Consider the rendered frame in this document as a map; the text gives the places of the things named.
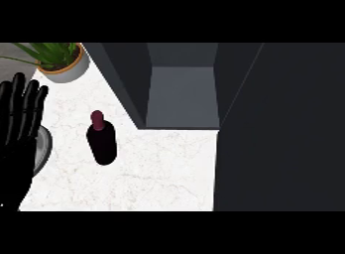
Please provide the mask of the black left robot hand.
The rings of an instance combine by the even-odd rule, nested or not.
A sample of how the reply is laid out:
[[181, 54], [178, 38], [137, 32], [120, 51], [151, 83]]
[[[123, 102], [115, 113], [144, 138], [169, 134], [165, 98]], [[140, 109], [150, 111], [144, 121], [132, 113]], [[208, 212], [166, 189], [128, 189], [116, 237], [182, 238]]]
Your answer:
[[47, 94], [20, 72], [0, 83], [0, 212], [19, 210], [30, 188]]

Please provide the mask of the dark wine bottle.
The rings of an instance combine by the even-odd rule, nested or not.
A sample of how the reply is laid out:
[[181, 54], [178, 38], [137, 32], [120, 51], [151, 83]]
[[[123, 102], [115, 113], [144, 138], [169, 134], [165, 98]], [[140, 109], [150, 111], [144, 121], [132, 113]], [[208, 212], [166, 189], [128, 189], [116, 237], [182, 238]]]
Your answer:
[[113, 125], [103, 119], [103, 114], [95, 110], [89, 114], [91, 124], [86, 128], [85, 137], [94, 157], [101, 165], [109, 165], [116, 158], [116, 140]]

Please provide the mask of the dark grey cabinet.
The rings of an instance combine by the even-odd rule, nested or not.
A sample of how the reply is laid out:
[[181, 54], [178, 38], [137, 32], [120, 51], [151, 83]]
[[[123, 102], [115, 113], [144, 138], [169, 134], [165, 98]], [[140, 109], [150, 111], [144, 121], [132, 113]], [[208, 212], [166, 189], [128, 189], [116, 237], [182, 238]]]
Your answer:
[[86, 43], [85, 51], [140, 129], [218, 130], [259, 43]]

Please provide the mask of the dark grey cabinet door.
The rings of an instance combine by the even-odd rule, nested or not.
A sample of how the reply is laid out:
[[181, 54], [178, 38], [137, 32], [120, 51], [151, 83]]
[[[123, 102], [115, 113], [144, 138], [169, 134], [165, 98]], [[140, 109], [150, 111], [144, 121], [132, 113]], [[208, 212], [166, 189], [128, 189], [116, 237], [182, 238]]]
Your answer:
[[218, 133], [213, 210], [345, 210], [345, 43], [261, 47]]

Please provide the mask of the grey round plate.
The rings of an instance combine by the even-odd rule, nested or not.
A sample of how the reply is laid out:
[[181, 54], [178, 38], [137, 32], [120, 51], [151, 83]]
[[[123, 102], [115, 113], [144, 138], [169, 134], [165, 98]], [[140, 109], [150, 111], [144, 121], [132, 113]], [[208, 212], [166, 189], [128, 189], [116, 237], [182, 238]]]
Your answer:
[[35, 155], [35, 169], [33, 175], [42, 170], [53, 150], [53, 136], [48, 129], [41, 126], [36, 138], [36, 155]]

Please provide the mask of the green potted plant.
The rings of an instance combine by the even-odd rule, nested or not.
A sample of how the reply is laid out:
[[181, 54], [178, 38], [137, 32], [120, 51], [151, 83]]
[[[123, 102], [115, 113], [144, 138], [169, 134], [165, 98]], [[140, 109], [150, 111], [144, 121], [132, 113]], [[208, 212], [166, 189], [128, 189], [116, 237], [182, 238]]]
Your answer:
[[29, 47], [13, 43], [33, 59], [30, 62], [11, 57], [0, 59], [32, 64], [45, 78], [54, 83], [75, 81], [86, 72], [88, 55], [81, 43], [30, 43]]

